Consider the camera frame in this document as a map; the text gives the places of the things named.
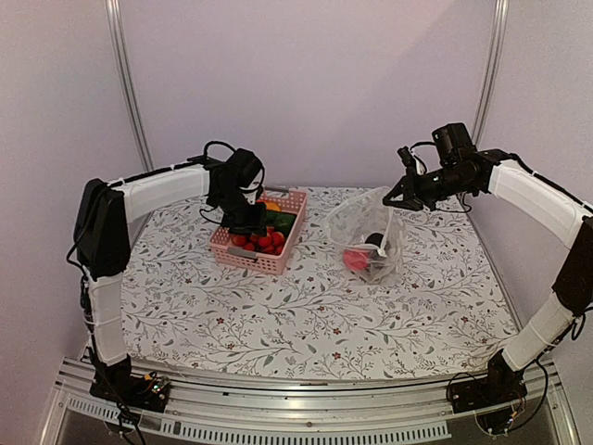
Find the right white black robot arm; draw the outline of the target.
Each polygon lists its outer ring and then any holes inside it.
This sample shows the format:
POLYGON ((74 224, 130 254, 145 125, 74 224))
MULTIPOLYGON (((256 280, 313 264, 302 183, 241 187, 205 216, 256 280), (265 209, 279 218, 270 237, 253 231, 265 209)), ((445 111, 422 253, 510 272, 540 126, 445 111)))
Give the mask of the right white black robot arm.
POLYGON ((551 293, 527 325, 493 356, 479 396, 498 404, 513 392, 515 379, 545 350, 556 345, 592 304, 592 208, 539 173, 515 154, 475 147, 451 149, 440 169, 420 173, 406 146, 398 151, 405 175, 384 196, 386 206, 435 210, 453 195, 484 193, 512 204, 548 229, 567 248, 551 293))

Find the pink plastic basket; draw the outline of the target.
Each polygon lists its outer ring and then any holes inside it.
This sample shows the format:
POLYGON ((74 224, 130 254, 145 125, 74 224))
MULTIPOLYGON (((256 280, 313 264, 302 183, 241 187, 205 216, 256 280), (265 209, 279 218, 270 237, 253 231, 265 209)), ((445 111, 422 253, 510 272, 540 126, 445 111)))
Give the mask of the pink plastic basket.
POLYGON ((298 240, 299 232, 306 216, 308 193, 297 189, 288 189, 282 193, 279 190, 267 189, 263 200, 278 204, 284 213, 294 215, 295 221, 288 232, 282 252, 271 255, 256 251, 247 251, 235 246, 232 235, 227 228, 217 228, 210 238, 210 247, 220 264, 242 267, 249 270, 282 274, 290 257, 292 248, 298 240))

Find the red toy pepper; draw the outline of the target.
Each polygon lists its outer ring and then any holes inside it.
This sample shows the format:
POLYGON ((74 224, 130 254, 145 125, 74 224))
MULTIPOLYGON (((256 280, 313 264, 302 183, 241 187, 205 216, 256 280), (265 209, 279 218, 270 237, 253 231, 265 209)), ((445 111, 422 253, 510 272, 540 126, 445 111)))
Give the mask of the red toy pepper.
POLYGON ((371 252, 367 249, 345 249, 342 260, 351 272, 362 273, 370 270, 371 252))

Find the clear zip top bag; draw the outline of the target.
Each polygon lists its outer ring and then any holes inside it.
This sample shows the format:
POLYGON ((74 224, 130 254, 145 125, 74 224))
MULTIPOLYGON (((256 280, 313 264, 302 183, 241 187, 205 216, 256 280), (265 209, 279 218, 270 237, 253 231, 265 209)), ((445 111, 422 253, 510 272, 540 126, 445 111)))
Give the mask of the clear zip top bag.
POLYGON ((382 202, 388 192, 389 189, 383 186, 348 198, 329 212, 322 225, 328 241, 337 248, 338 262, 343 266, 345 249, 367 249, 371 252, 369 271, 353 273, 345 266, 347 271, 369 285, 396 286, 403 273, 406 233, 396 209, 382 202), (365 244, 365 239, 372 233, 385 235, 387 245, 384 256, 365 244))

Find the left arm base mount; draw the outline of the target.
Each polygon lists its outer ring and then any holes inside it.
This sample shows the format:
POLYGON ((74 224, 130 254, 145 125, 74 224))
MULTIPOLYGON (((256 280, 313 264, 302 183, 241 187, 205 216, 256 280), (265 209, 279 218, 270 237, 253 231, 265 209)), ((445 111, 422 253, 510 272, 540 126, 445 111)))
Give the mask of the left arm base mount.
POLYGON ((96 368, 90 394, 128 408, 164 413, 169 401, 170 380, 155 371, 138 376, 123 367, 96 368))

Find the purple toy eggplant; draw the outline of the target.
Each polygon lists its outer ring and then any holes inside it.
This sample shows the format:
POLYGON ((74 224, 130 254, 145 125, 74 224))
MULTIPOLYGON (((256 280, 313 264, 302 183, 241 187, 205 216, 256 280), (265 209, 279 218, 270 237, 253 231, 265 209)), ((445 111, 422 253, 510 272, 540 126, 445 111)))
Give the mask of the purple toy eggplant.
POLYGON ((381 233, 372 233, 365 239, 365 244, 372 246, 376 253, 380 256, 385 255, 385 248, 387 241, 385 235, 381 233))

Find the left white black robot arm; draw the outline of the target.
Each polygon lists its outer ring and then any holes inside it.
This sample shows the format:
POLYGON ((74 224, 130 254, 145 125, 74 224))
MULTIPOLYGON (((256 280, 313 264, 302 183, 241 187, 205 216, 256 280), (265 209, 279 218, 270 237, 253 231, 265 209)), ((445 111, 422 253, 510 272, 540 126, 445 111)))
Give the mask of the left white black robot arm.
POLYGON ((131 257, 129 224, 179 201, 205 197, 208 206, 222 211, 221 227, 238 234, 264 232, 266 208, 259 203, 264 179, 261 160, 239 148, 226 160, 203 154, 127 179, 93 179, 85 185, 67 261, 82 273, 81 306, 96 380, 116 401, 131 401, 138 392, 120 304, 131 257))

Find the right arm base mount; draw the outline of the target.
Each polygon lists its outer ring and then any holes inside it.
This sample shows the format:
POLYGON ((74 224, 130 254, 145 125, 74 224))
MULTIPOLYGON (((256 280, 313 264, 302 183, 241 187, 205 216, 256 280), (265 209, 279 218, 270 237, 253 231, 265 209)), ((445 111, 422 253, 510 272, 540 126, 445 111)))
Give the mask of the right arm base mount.
POLYGON ((453 413, 474 413, 477 426, 488 436, 507 435, 526 407, 524 381, 514 379, 508 386, 491 384, 488 378, 457 373, 446 388, 453 413))

